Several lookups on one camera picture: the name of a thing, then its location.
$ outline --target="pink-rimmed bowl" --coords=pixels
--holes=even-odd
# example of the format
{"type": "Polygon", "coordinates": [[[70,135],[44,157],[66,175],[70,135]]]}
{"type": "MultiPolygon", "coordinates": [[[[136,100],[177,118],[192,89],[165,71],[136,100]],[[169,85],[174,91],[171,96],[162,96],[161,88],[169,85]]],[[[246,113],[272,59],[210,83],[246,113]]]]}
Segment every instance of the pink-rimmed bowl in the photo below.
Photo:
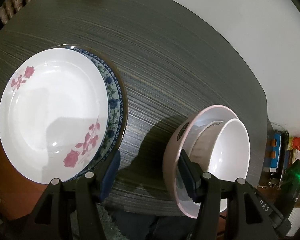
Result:
{"type": "MultiPolygon", "coordinates": [[[[200,206],[189,198],[183,181],[179,174],[177,165],[181,149],[184,149],[188,155],[192,150],[202,131],[213,122],[228,122],[231,119],[237,119],[237,115],[228,107],[221,105],[209,106],[189,117],[171,136],[163,156],[163,178],[171,197],[176,201],[179,209],[188,217],[197,218],[200,206]]],[[[249,166],[245,163],[246,171],[242,178],[246,178],[249,166]]],[[[226,208],[226,200],[221,201],[220,211],[226,208]]]]}

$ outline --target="pink rose pattern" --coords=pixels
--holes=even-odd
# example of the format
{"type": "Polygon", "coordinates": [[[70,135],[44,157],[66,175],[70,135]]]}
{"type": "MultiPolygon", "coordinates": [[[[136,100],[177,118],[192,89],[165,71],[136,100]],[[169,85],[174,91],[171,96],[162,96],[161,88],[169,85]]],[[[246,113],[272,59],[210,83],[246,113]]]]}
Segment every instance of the pink rose pattern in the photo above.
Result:
{"type": "Polygon", "coordinates": [[[97,145],[97,140],[99,139],[98,135],[96,134],[97,131],[100,130],[100,123],[97,122],[95,124],[91,124],[89,127],[89,131],[84,138],[84,142],[79,142],[75,145],[75,147],[79,150],[74,151],[71,150],[66,158],[63,160],[65,167],[74,168],[78,161],[78,156],[85,155],[86,152],[89,151],[89,147],[91,145],[94,148],[97,145]]]}
{"type": "Polygon", "coordinates": [[[10,86],[13,88],[12,91],[14,91],[15,89],[18,90],[20,88],[21,84],[26,83],[27,80],[25,80],[23,78],[30,78],[32,76],[33,72],[34,72],[34,67],[26,67],[24,75],[18,76],[17,80],[15,78],[12,79],[12,82],[10,84],[10,86]]]}

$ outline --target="dark wood table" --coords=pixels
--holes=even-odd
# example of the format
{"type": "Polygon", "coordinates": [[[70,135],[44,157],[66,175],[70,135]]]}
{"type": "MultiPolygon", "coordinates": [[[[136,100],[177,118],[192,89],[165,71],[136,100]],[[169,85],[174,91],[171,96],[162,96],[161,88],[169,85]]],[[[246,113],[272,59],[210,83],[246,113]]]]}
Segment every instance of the dark wood table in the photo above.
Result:
{"type": "Polygon", "coordinates": [[[106,205],[181,215],[162,179],[162,155],[175,129],[213,104],[230,107],[245,124],[247,181],[257,185],[266,146],[265,93],[235,49],[197,15],[172,0],[33,0],[0,31],[0,99],[22,62],[65,43],[106,54],[127,88],[121,167],[106,205]]]}

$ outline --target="stacked plates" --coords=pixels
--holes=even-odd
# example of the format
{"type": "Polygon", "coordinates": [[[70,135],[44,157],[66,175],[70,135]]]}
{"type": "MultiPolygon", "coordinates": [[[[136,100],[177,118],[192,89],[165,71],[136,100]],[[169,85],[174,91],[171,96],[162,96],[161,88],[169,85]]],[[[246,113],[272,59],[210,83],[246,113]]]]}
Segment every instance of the stacked plates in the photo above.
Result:
{"type": "Polygon", "coordinates": [[[48,184],[76,179],[119,148],[128,114],[124,84],[111,61],[62,45],[26,60],[0,102],[0,138],[12,165],[48,184]]]}

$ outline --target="bowl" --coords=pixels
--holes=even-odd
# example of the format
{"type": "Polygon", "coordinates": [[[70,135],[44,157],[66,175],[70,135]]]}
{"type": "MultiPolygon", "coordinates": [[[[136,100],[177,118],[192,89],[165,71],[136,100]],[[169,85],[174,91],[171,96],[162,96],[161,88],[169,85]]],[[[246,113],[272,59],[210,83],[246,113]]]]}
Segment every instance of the bowl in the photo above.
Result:
{"type": "MultiPolygon", "coordinates": [[[[231,119],[208,125],[194,143],[189,158],[198,163],[202,171],[208,171],[218,179],[245,179],[249,167],[250,143],[244,124],[239,119],[231,119]]],[[[220,212],[226,207],[226,199],[221,199],[220,212]]]]}
{"type": "MultiPolygon", "coordinates": [[[[223,125],[231,119],[238,119],[238,117],[228,107],[221,105],[209,106],[198,114],[192,115],[181,124],[167,144],[163,156],[163,178],[168,192],[175,199],[179,209],[188,217],[197,218],[200,207],[189,198],[177,168],[181,149],[184,149],[190,155],[192,149],[196,147],[195,142],[200,135],[204,137],[208,135],[208,133],[204,133],[205,128],[210,127],[211,129],[213,126],[218,127],[221,125],[209,132],[210,136],[216,139],[223,125]]],[[[221,202],[223,202],[220,205],[220,210],[222,211],[224,210],[226,200],[222,200],[221,202]]]]}
{"type": "Polygon", "coordinates": [[[10,78],[0,102],[0,139],[26,178],[66,181],[94,158],[108,115],[106,85],[94,63],[76,51],[48,49],[10,78]]]}

